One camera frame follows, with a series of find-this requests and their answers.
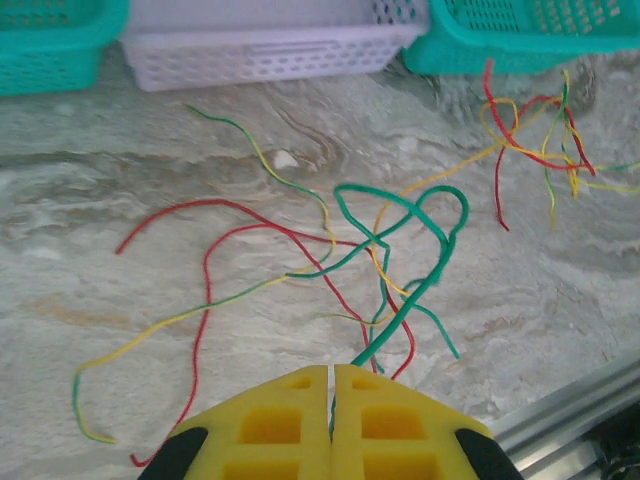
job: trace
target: white plastic basket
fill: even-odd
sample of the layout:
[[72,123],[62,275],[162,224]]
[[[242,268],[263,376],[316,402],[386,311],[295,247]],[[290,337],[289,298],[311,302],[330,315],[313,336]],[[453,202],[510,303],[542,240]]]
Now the white plastic basket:
[[425,0],[132,0],[146,91],[375,72],[428,30]]

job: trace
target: green basket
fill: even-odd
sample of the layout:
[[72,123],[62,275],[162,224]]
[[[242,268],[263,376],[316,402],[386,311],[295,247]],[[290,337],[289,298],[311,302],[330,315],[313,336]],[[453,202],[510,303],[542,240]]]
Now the green basket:
[[93,85],[128,0],[0,0],[0,95]]
[[640,0],[432,0],[431,30],[404,50],[417,74],[539,73],[640,47]]

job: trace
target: red string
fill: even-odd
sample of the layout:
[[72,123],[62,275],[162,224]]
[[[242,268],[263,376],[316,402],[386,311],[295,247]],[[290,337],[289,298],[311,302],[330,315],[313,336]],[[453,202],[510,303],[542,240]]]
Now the red string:
[[[498,128],[500,129],[500,132],[502,133],[502,135],[504,135],[504,138],[507,139],[507,141],[512,146],[514,146],[516,148],[522,148],[520,146],[520,144],[513,139],[513,136],[507,130],[507,128],[504,126],[504,122],[502,121],[502,118],[500,118],[500,115],[498,114],[498,108],[497,108],[497,105],[496,105],[496,101],[495,101],[495,98],[493,97],[493,94],[491,93],[491,87],[490,87],[491,76],[493,74],[494,65],[495,65],[495,62],[493,60],[489,60],[487,62],[487,69],[485,70],[484,77],[483,77],[484,93],[487,96],[487,100],[489,101],[489,106],[491,107],[491,114],[493,115],[493,119],[496,122],[496,124],[498,125]],[[544,165],[545,167],[551,168],[553,170],[567,171],[567,170],[575,170],[577,168],[586,168],[586,169],[589,170],[589,172],[591,172],[592,176],[596,175],[595,169],[588,162],[579,163],[577,165],[556,165],[556,164],[550,163],[550,162],[548,162],[548,161],[546,161],[546,160],[544,160],[544,159],[542,159],[542,158],[540,158],[537,155],[534,155],[532,153],[527,153],[527,152],[522,152],[522,153],[524,153],[527,157],[531,158],[532,160],[535,160],[540,165]]]
[[[527,102],[525,106],[522,107],[522,109],[520,109],[520,112],[518,112],[518,118],[522,119],[522,117],[527,113],[527,111],[536,103],[546,102],[551,98],[553,97],[550,97],[547,95],[539,95],[533,98],[532,100],[529,100],[529,102]],[[559,100],[555,100],[553,103],[557,107],[562,106],[562,102],[560,102]],[[573,117],[573,113],[571,113],[571,110],[569,109],[569,107],[565,107],[564,110],[567,113],[567,116],[569,117],[569,123],[575,129],[576,124]],[[515,126],[516,126],[516,121],[514,120],[513,125],[511,126],[511,130],[513,130]],[[589,169],[589,171],[592,172],[592,174],[595,174],[595,169],[591,165],[591,162],[589,162],[589,160],[587,159],[587,155],[584,153],[584,147],[582,145],[582,142],[580,141],[580,138],[575,133],[572,133],[571,136],[573,137],[573,141],[575,142],[576,148],[578,149],[578,154],[580,155],[579,165],[585,165]],[[504,220],[504,216],[502,213],[502,202],[500,201],[500,166],[502,164],[502,159],[504,157],[504,152],[506,151],[506,149],[507,149],[506,146],[502,147],[502,149],[500,150],[500,153],[498,154],[498,161],[496,162],[496,171],[494,175],[494,194],[496,199],[496,213],[498,216],[498,222],[500,222],[500,225],[502,225],[502,227],[507,232],[509,232],[510,228]]]
[[[303,238],[308,238],[310,240],[315,240],[315,241],[319,241],[319,242],[323,242],[323,243],[331,243],[331,240],[326,239],[326,238],[322,238],[322,237],[316,237],[314,235],[305,234],[305,233],[302,233],[302,232],[296,232],[296,231],[290,230],[290,229],[288,229],[286,227],[277,225],[277,224],[267,220],[266,218],[260,216],[259,214],[257,214],[256,212],[252,211],[251,209],[249,209],[247,207],[244,207],[244,206],[242,206],[240,204],[236,204],[235,202],[229,202],[229,201],[223,200],[223,199],[199,200],[199,201],[195,201],[195,202],[188,202],[188,203],[184,203],[184,204],[174,205],[172,207],[166,208],[166,209],[156,213],[155,215],[152,215],[151,217],[147,218],[144,222],[142,222],[140,225],[138,225],[138,227],[136,227],[127,236],[127,238],[125,238],[125,240],[116,249],[116,254],[118,254],[118,255],[121,254],[126,249],[126,247],[131,243],[131,241],[141,231],[143,231],[144,228],[146,228],[148,225],[150,225],[153,221],[161,218],[164,215],[167,215],[169,213],[175,212],[177,210],[182,210],[182,209],[186,209],[186,208],[192,208],[192,207],[196,207],[196,206],[203,206],[203,205],[225,205],[225,206],[229,206],[231,208],[235,208],[235,209],[241,210],[241,211],[243,211],[245,213],[248,213],[249,215],[251,215],[254,218],[256,218],[256,219],[258,219],[258,220],[263,222],[262,224],[250,225],[250,226],[247,226],[247,227],[239,227],[239,228],[236,228],[234,230],[231,230],[230,232],[227,232],[225,235],[220,237],[207,250],[207,252],[205,253],[205,256],[203,258],[203,270],[204,270],[205,280],[206,280],[206,296],[207,296],[207,302],[208,303],[212,303],[213,302],[212,282],[211,282],[211,276],[210,276],[209,266],[208,266],[209,258],[211,257],[213,252],[216,250],[216,248],[222,242],[224,242],[227,238],[229,238],[230,236],[232,236],[232,235],[234,235],[236,233],[240,233],[240,232],[243,232],[243,231],[256,229],[256,228],[272,228],[272,229],[278,230],[278,231],[284,233],[285,235],[287,235],[291,240],[293,240],[296,243],[296,245],[298,245],[298,247],[302,250],[302,252],[305,254],[305,256],[309,259],[309,261],[311,261],[314,264],[314,266],[316,268],[318,268],[318,269],[322,268],[320,266],[320,264],[315,260],[315,258],[313,258],[313,256],[308,252],[308,250],[305,248],[305,246],[302,244],[302,242],[300,242],[300,240],[297,237],[299,236],[299,237],[303,237]],[[357,246],[357,244],[354,243],[354,242],[338,241],[337,243],[340,244],[340,245],[349,245],[349,246],[354,246],[354,247]],[[366,250],[369,253],[369,255],[371,255],[371,250],[370,249],[366,249]],[[336,297],[338,298],[338,300],[340,301],[342,306],[345,308],[345,310],[347,310],[355,318],[357,318],[359,320],[362,320],[361,317],[347,305],[346,301],[340,295],[340,293],[338,292],[336,287],[333,285],[331,280],[329,280],[328,276],[324,275],[323,279],[325,280],[325,283],[327,283],[329,288],[334,292],[334,294],[336,295]],[[389,304],[391,305],[391,308],[394,310],[394,312],[397,313],[398,312],[398,307],[396,306],[395,302],[393,301],[393,298],[391,297],[388,289],[386,289],[386,296],[387,296],[387,300],[389,301]],[[180,423],[182,423],[182,421],[186,418],[186,416],[188,415],[188,413],[189,413],[189,411],[190,411],[190,409],[191,409],[191,407],[193,405],[193,401],[194,401],[196,393],[197,393],[198,383],[199,383],[199,377],[198,377],[198,352],[199,352],[199,348],[200,348],[200,343],[201,343],[202,337],[204,335],[204,331],[205,331],[207,323],[208,323],[209,314],[210,314],[209,310],[207,310],[207,311],[205,311],[203,313],[202,320],[200,322],[200,327],[198,328],[198,333],[196,335],[196,339],[195,339],[195,342],[194,342],[194,348],[193,348],[193,354],[192,354],[193,383],[192,383],[192,388],[191,388],[191,394],[189,396],[189,400],[187,401],[187,404],[185,405],[185,407],[184,407],[184,409],[182,411],[182,414],[180,415],[179,419],[176,421],[176,423],[175,423],[173,428],[175,428],[175,426],[177,426]],[[409,355],[408,355],[407,359],[405,360],[405,362],[400,366],[400,368],[391,377],[392,379],[396,379],[409,366],[409,364],[415,358],[415,355],[416,355],[416,342],[415,342],[415,338],[413,336],[413,333],[411,332],[411,328],[409,327],[409,325],[406,322],[403,322],[402,325],[403,325],[403,328],[404,328],[404,330],[405,330],[405,332],[407,334],[407,337],[409,339],[410,351],[409,351]],[[362,324],[361,324],[361,328],[362,328],[363,337],[364,337],[364,340],[365,340],[365,345],[368,345],[369,342],[368,342],[366,328]],[[372,361],[372,366],[373,366],[374,371],[375,371],[375,361]],[[144,466],[147,466],[151,462],[151,460],[153,459],[153,457],[156,454],[157,454],[157,451],[151,457],[149,457],[147,460],[144,460],[144,461],[139,461],[137,459],[137,457],[135,456],[135,454],[131,454],[130,455],[130,459],[131,459],[132,463],[135,466],[144,467]]]

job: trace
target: plastic basket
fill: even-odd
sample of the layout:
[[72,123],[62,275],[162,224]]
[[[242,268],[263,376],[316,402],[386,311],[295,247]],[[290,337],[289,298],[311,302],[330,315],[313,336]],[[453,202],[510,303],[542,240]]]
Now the plastic basket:
[[147,91],[379,71],[424,0],[132,0],[121,41]]
[[127,13],[127,0],[0,0],[0,95],[91,86]]
[[435,0],[431,30],[403,51],[418,74],[539,73],[582,54],[640,46],[640,0]]

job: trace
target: marble surface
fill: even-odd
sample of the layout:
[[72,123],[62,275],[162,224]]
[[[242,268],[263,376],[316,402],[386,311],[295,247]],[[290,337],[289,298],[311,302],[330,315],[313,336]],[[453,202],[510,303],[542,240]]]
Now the marble surface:
[[[476,78],[424,79],[394,68],[147,94],[135,88],[117,50],[107,57],[103,80],[90,91],[0,99],[0,479],[134,478],[127,454],[151,453],[186,401],[197,318],[85,375],[87,420],[117,445],[84,438],[70,408],[74,369],[201,303],[204,250],[249,222],[224,208],[176,214],[115,256],[146,215],[224,197],[321,232],[312,200],[270,179],[241,134],[194,117],[184,102],[248,127],[281,175],[327,199],[333,230],[352,240],[361,237],[331,197],[336,183],[400,191],[490,143],[472,118],[482,101]],[[637,161],[637,55],[585,59],[571,68],[592,160]],[[555,94],[561,81],[559,71],[499,78],[495,93],[522,102],[533,93]],[[539,145],[545,118],[519,137],[524,144]],[[411,314],[419,355],[399,379],[489,422],[640,344],[638,197],[585,189],[572,200],[565,176],[553,175],[560,228],[551,233],[542,172],[512,153],[503,169],[512,228],[506,233],[495,220],[494,165],[488,157],[447,181],[468,196],[472,214],[441,284],[423,298],[462,359],[452,358],[430,321]],[[604,181],[638,186],[640,175]],[[356,195],[349,201],[372,225],[382,204]],[[444,227],[456,221],[457,208],[447,198],[427,206]],[[390,272],[401,284],[436,261],[436,240],[417,224],[390,242]],[[304,264],[281,236],[244,234],[213,258],[214,294],[222,298]],[[374,278],[365,257],[333,275],[365,317],[377,302]],[[361,349],[359,328],[319,318],[324,312],[341,309],[320,281],[280,284],[214,312],[194,412],[298,367],[350,361]],[[398,333],[379,359],[392,371],[406,353]]]

